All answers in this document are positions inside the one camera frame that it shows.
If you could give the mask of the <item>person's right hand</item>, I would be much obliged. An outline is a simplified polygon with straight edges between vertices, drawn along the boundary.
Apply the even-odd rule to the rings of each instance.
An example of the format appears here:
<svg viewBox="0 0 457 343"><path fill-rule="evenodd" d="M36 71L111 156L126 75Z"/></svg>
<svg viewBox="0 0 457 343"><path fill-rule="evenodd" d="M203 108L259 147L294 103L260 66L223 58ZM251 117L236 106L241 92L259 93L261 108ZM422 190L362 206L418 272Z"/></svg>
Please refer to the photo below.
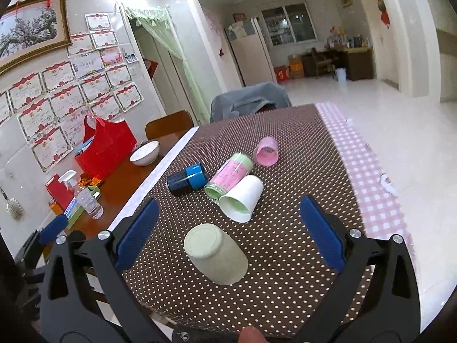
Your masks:
<svg viewBox="0 0 457 343"><path fill-rule="evenodd" d="M240 332L238 343L268 343L268 340L257 328L249 326Z"/></svg>

